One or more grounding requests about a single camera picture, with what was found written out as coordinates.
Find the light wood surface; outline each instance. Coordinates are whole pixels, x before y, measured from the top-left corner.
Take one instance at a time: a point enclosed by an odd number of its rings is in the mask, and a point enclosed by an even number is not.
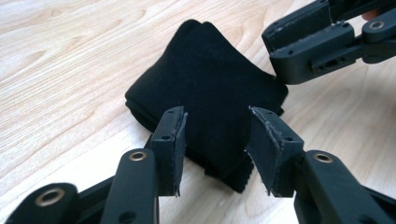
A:
[[[1,1],[0,222],[44,185],[84,190],[114,175],[123,152],[145,144],[149,132],[124,93],[183,21],[211,21],[273,72],[262,31],[309,2]],[[393,198],[395,63],[357,62],[290,86],[282,117],[305,149],[333,153],[363,185]],[[160,216],[162,223],[297,223],[292,202],[268,197],[256,171],[237,194],[186,159],[181,197],[161,198]]]

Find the black cloth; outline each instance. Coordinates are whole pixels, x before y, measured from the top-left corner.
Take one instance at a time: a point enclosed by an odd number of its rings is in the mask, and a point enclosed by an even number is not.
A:
[[[163,112],[184,105],[186,156],[242,192],[253,163],[244,150],[250,105],[280,115],[287,87],[264,73],[210,22],[184,22],[163,56],[126,92],[135,118],[154,132]]]

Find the table surface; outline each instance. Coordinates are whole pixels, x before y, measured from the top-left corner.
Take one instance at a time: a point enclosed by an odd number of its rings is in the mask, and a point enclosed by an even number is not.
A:
[[[44,185],[84,190],[114,175],[120,156],[145,144],[149,132],[124,105],[124,93],[183,21],[211,21],[273,73],[262,31],[309,2],[1,1],[0,222]],[[304,149],[331,152],[364,186],[393,198],[395,63],[359,60],[289,86],[282,116]],[[238,194],[186,159],[181,197],[160,199],[161,223],[297,223],[292,203],[268,197],[257,171]]]

